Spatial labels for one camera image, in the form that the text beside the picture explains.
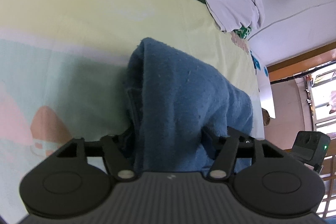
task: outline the green patterned fabric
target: green patterned fabric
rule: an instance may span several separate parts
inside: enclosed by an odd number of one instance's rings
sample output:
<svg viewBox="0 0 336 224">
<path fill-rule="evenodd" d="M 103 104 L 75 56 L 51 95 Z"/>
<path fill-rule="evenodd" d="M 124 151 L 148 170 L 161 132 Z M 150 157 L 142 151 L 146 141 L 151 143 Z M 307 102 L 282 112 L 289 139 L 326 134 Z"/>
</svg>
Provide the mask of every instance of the green patterned fabric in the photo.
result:
<svg viewBox="0 0 336 224">
<path fill-rule="evenodd" d="M 252 28 L 242 26 L 239 30 L 233 30 L 241 39 L 245 39 L 251 32 Z"/>
</svg>

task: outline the wooden beam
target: wooden beam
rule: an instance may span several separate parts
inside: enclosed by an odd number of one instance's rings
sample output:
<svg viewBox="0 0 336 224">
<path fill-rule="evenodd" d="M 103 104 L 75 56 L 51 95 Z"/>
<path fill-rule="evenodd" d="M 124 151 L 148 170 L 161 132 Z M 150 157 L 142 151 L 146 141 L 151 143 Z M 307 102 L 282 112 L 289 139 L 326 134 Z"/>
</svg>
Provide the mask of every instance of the wooden beam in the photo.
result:
<svg viewBox="0 0 336 224">
<path fill-rule="evenodd" d="M 336 60 L 336 41 L 291 59 L 269 66 L 270 81 L 279 80 Z"/>
</svg>

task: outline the white logo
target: white logo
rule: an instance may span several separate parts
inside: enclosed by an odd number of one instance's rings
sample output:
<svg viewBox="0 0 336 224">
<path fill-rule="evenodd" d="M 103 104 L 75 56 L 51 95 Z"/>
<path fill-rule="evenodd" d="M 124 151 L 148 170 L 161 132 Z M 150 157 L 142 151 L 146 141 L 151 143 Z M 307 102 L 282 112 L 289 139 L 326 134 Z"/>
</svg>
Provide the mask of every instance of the white logo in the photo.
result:
<svg viewBox="0 0 336 224">
<path fill-rule="evenodd" d="M 167 176 L 168 179 L 170 180 L 173 180 L 173 179 L 176 179 L 176 176 L 175 175 L 170 175 L 170 176 Z"/>
</svg>

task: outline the white cable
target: white cable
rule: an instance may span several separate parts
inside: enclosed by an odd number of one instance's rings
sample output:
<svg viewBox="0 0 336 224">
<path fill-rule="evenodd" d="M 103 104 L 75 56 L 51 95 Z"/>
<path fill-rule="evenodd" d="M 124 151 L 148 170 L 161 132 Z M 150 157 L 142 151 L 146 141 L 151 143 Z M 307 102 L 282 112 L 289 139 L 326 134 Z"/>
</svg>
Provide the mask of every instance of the white cable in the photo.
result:
<svg viewBox="0 0 336 224">
<path fill-rule="evenodd" d="M 298 15 L 298 14 L 301 14 L 301 13 L 303 13 L 304 11 L 307 11 L 307 10 L 309 10 L 309 9 L 311 9 L 311 8 L 320 7 L 320 6 L 322 6 L 322 5 L 330 4 L 330 3 L 333 3 L 333 2 L 336 2 L 336 0 L 332 0 L 332 1 L 329 1 L 329 2 L 326 2 L 326 3 L 321 3 L 321 4 L 318 4 L 318 5 L 314 5 L 314 6 L 308 7 L 308 8 L 306 8 L 306 9 L 302 10 L 302 11 L 297 12 L 297 13 L 294 14 L 294 15 L 291 15 L 291 16 L 289 16 L 289 17 L 286 17 L 286 18 L 283 18 L 283 19 L 280 19 L 280 20 L 277 20 L 277 21 L 271 23 L 270 25 L 267 25 L 266 27 L 262 28 L 261 30 L 257 31 L 253 36 L 251 36 L 251 37 L 250 37 L 249 39 L 247 39 L 247 40 L 250 41 L 250 39 L 251 39 L 252 37 L 254 37 L 255 35 L 257 35 L 257 34 L 260 33 L 261 31 L 267 29 L 268 27 L 271 27 L 273 24 L 276 24 L 276 23 L 278 23 L 278 22 L 284 21 L 284 20 L 289 19 L 289 18 L 291 18 L 291 17 L 293 17 L 293 16 L 296 16 L 296 15 Z"/>
</svg>

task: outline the bed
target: bed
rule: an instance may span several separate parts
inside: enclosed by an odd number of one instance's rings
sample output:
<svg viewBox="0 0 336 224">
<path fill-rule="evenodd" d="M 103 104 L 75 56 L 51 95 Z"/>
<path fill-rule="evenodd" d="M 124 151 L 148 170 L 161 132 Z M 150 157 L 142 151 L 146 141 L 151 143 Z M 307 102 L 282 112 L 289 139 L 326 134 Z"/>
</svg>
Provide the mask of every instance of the bed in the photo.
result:
<svg viewBox="0 0 336 224">
<path fill-rule="evenodd" d="M 202 3 L 0 0 L 0 215 L 8 223 L 26 215 L 18 185 L 46 156 L 69 138 L 92 141 L 129 127 L 123 78 L 144 37 L 214 66 L 246 92 L 252 136 L 264 137 L 247 41 L 220 32 Z"/>
</svg>

